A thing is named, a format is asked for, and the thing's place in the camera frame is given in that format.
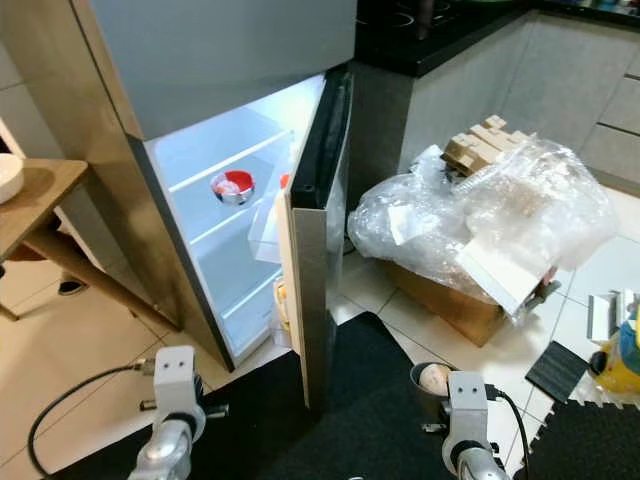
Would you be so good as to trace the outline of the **silver fridge compartment door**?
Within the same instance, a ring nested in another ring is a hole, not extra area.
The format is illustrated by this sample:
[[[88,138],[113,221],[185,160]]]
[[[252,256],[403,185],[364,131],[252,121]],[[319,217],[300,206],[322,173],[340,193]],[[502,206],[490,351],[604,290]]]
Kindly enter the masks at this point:
[[[303,406],[328,411],[337,291],[346,241],[349,118],[355,79],[348,65],[326,70],[291,183],[284,189],[282,259],[291,314],[291,343],[300,358]]]

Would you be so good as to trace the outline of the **brown potato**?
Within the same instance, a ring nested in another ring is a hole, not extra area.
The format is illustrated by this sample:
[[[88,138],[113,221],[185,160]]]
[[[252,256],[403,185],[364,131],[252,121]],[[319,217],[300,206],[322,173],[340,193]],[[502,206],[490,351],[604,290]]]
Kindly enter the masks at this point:
[[[428,396],[448,396],[451,372],[452,369],[448,365],[426,362],[413,367],[413,380],[417,388]]]

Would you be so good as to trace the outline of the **wooden dining table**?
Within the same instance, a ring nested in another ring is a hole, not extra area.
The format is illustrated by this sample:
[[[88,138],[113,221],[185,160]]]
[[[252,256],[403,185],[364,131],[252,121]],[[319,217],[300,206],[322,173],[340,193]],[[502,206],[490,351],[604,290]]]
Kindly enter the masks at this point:
[[[136,293],[74,253],[73,243],[56,237],[45,227],[52,210],[82,182],[90,169],[86,161],[28,159],[20,173],[23,186],[0,205],[0,259],[6,260],[24,246],[54,262],[65,273],[81,280],[128,308],[133,314],[164,325],[175,332],[178,325]]]

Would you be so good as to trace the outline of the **yellow food jar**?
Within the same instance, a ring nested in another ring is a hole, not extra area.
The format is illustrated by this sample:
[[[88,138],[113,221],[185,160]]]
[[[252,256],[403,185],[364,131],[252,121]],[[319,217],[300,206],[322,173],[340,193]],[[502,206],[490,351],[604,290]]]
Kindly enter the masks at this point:
[[[285,333],[291,333],[291,315],[289,315],[287,284],[283,275],[276,276],[271,284],[271,297],[274,302],[276,325]]]

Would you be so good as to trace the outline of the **white foam sheet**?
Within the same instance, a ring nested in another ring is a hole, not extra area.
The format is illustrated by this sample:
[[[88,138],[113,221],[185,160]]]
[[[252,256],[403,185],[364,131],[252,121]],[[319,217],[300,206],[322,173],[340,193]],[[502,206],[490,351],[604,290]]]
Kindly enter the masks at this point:
[[[477,301],[495,305],[512,323],[524,323],[526,317],[548,293],[541,291],[556,279],[558,268],[538,271],[529,262],[512,259],[493,244],[471,241],[452,253],[449,261],[456,269],[457,291]]]

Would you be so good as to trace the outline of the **white paper label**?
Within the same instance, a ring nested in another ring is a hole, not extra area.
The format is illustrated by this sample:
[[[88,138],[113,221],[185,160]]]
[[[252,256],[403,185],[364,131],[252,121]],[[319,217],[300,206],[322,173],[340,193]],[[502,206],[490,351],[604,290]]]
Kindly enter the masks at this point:
[[[404,244],[433,228],[434,215],[412,204],[397,204],[387,209],[388,230],[394,244]]]

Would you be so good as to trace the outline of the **clear fridge door bin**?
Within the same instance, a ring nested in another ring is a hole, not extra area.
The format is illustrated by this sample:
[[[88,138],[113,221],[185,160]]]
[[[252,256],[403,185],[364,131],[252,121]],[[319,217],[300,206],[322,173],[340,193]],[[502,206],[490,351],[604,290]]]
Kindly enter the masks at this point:
[[[266,187],[259,206],[256,207],[253,223],[250,228],[250,252],[253,259],[260,262],[282,264],[282,232],[285,229],[285,210],[289,202],[288,191],[280,191],[279,177],[285,173],[293,173],[292,165],[282,163],[276,165],[273,174],[264,183]]]

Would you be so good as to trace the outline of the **cardboard packing inserts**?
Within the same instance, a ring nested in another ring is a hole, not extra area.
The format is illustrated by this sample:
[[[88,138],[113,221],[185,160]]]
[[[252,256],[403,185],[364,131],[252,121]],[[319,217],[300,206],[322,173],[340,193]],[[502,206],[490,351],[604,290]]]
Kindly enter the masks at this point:
[[[485,166],[499,163],[504,155],[511,154],[532,137],[522,131],[507,131],[506,127],[506,120],[490,115],[467,131],[454,134],[443,150],[445,165],[462,177],[470,177]]]

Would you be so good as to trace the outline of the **silver freezer door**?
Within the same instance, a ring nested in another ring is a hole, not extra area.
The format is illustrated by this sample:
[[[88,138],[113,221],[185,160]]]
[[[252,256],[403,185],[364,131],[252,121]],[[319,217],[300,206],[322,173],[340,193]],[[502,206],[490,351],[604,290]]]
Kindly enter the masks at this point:
[[[76,0],[138,140],[202,122],[353,58],[358,0]]]

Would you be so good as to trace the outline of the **black kitchen countertop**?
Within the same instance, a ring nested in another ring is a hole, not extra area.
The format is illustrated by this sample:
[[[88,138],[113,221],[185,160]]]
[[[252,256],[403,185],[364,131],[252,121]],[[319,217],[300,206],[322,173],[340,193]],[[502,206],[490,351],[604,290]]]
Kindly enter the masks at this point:
[[[358,0],[355,60],[422,77],[530,12],[640,32],[640,0]]]

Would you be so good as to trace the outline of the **clear bubble wrap bundle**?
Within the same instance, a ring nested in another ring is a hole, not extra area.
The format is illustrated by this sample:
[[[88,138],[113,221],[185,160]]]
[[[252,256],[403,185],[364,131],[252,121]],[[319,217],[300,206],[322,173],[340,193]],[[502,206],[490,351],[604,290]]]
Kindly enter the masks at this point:
[[[493,244],[535,270],[576,270],[616,236],[620,219],[602,184],[561,143],[531,137],[497,164],[472,175],[426,147],[406,173],[381,180],[347,218],[347,236],[367,259],[394,262],[454,289],[449,257],[471,241]],[[431,229],[394,244],[387,209],[412,204],[434,215]]]

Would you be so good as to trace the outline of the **small black foam tile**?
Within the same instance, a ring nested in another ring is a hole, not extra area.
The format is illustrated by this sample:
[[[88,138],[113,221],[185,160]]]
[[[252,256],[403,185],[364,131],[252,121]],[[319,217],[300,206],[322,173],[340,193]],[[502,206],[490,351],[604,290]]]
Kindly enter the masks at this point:
[[[554,402],[567,403],[588,369],[588,361],[553,340],[526,372],[525,379]]]

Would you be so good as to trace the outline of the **steel bowl with red food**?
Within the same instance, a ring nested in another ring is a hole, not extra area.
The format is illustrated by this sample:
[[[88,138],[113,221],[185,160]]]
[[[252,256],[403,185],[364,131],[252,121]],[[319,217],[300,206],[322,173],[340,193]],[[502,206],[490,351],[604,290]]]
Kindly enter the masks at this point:
[[[210,189],[220,204],[239,207],[255,197],[255,178],[247,170],[227,170],[210,180]]]

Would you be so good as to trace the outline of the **dark grey cup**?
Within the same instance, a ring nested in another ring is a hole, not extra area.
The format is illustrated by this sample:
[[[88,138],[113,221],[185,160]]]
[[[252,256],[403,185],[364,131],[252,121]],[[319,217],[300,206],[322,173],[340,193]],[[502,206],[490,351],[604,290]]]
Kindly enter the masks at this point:
[[[448,413],[447,411],[445,411],[445,407],[448,406],[449,398],[451,398],[451,389],[449,389],[448,396],[443,397],[428,396],[428,394],[421,392],[421,390],[417,388],[415,380],[413,380],[413,367],[415,367],[416,365],[413,365],[411,367],[410,383],[413,388],[413,396],[415,396],[416,401],[420,404],[422,415],[424,415],[425,424],[447,424]]]

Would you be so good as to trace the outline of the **brown cardboard box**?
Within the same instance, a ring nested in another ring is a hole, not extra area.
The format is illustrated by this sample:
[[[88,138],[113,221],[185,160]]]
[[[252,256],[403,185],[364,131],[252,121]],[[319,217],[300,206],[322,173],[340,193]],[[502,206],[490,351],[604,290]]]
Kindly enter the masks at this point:
[[[426,311],[440,317],[476,347],[484,347],[509,324],[506,311],[495,303],[475,300],[466,293],[411,273],[387,260],[375,260],[394,285]]]

